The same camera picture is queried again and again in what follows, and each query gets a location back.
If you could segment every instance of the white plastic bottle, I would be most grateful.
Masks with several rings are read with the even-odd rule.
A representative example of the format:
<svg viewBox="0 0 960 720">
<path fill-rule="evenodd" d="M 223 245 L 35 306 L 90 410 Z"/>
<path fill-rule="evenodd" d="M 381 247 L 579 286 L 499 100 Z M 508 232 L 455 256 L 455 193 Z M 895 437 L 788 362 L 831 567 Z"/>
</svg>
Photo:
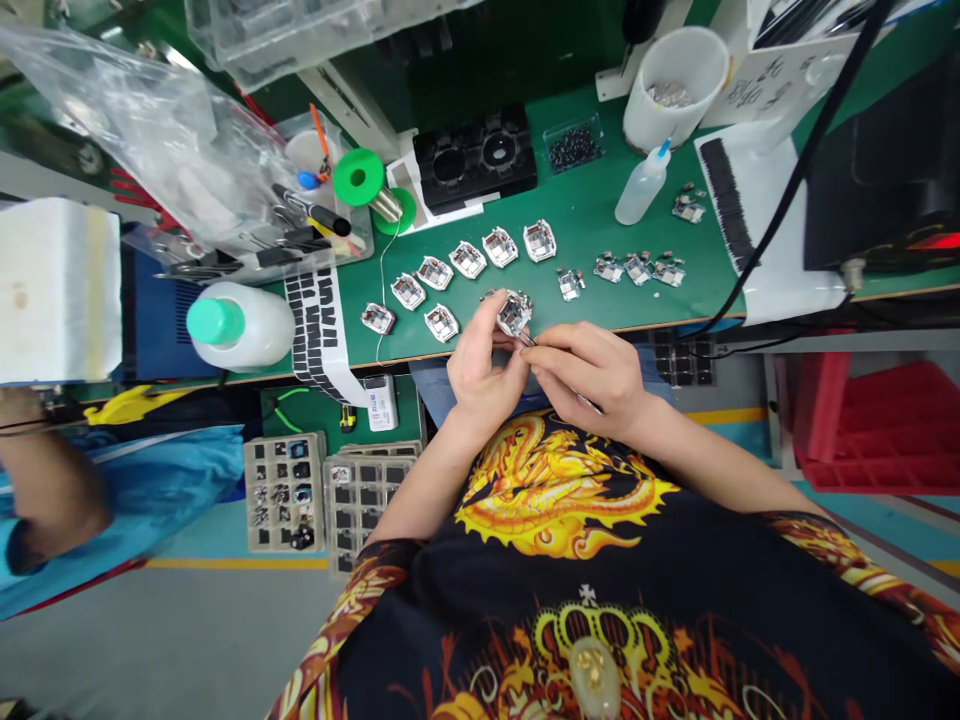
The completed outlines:
<svg viewBox="0 0 960 720">
<path fill-rule="evenodd" d="M 282 360 L 295 330 L 293 311 L 282 297 L 237 283 L 211 285 L 187 312 L 187 332 L 197 354 L 234 372 Z"/>
<path fill-rule="evenodd" d="M 660 146 L 656 154 L 651 153 L 637 165 L 627 180 L 614 216 L 621 225 L 634 225 L 640 222 L 650 203 L 660 192 L 667 180 L 667 165 L 670 164 L 670 138 Z"/>
</svg>

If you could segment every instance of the grey floor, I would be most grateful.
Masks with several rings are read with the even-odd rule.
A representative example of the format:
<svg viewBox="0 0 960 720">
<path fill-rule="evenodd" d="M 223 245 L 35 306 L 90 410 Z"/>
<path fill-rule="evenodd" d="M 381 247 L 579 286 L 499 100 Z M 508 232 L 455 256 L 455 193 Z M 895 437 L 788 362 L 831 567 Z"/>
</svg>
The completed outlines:
<svg viewBox="0 0 960 720">
<path fill-rule="evenodd" d="M 74 720 L 262 718 L 342 589 L 324 571 L 127 573 L 0 623 L 0 698 Z"/>
</svg>

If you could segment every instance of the hand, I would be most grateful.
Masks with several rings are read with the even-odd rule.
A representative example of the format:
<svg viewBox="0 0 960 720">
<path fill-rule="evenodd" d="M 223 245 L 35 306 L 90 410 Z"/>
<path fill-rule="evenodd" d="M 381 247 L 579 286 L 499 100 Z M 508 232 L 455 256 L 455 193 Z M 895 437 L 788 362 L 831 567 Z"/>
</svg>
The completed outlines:
<svg viewBox="0 0 960 720">
<path fill-rule="evenodd" d="M 46 422 L 40 396 L 27 387 L 0 387 L 0 427 L 16 423 Z M 16 432 L 22 428 L 10 428 L 0 432 Z"/>
<path fill-rule="evenodd" d="M 483 435 L 483 442 L 516 408 L 530 369 L 520 356 L 522 344 L 497 326 L 497 313 L 506 299 L 507 291 L 498 290 L 481 301 L 447 363 L 450 385 L 457 396 L 454 411 Z M 493 366 L 495 347 L 513 352 L 506 367 Z"/>
<path fill-rule="evenodd" d="M 554 410 L 587 432 L 645 454 L 657 444 L 665 401 L 643 389 L 636 348 L 588 322 L 556 325 L 522 351 Z M 603 411 L 598 414 L 580 393 Z"/>
</svg>

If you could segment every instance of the cup of screws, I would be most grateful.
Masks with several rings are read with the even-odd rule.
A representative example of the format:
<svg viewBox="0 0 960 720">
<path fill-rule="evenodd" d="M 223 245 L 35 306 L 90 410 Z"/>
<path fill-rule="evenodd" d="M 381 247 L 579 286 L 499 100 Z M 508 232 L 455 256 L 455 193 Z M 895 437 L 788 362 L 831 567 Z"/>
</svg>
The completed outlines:
<svg viewBox="0 0 960 720">
<path fill-rule="evenodd" d="M 597 113 L 556 125 L 543 133 L 554 175 L 603 157 L 603 126 Z"/>
</svg>

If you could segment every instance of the blue cloth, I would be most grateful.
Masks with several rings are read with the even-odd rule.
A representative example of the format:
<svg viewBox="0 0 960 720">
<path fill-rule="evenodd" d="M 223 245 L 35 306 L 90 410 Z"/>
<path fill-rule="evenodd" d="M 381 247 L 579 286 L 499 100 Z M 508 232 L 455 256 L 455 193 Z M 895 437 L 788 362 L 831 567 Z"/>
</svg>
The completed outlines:
<svg viewBox="0 0 960 720">
<path fill-rule="evenodd" d="M 640 356 L 640 370 L 643 373 L 643 387 L 654 395 L 659 395 L 671 405 L 676 401 L 673 397 L 673 388 L 670 387 L 660 374 L 657 372 L 657 358 L 653 354 L 653 347 L 645 343 L 634 343 L 637 354 Z M 495 350 L 493 361 L 495 365 L 503 367 L 510 359 L 510 354 L 506 351 Z M 417 385 L 417 392 L 423 398 L 423 404 L 427 406 L 430 417 L 437 427 L 443 425 L 447 415 L 457 404 L 457 398 L 453 394 L 453 388 L 450 387 L 450 378 L 447 376 L 447 358 L 429 358 L 427 360 L 416 360 L 410 363 L 410 374 Z M 527 380 L 527 387 L 524 388 L 523 395 L 520 396 L 520 402 L 511 413 L 510 417 L 520 415 L 534 410 L 541 410 L 550 406 L 550 400 L 547 398 L 540 383 L 533 373 Z"/>
<path fill-rule="evenodd" d="M 6 562 L 17 521 L 10 478 L 0 474 L 0 619 L 143 555 L 196 520 L 243 475 L 242 429 L 214 427 L 88 449 L 103 476 L 113 524 L 24 577 L 12 576 Z"/>
</svg>

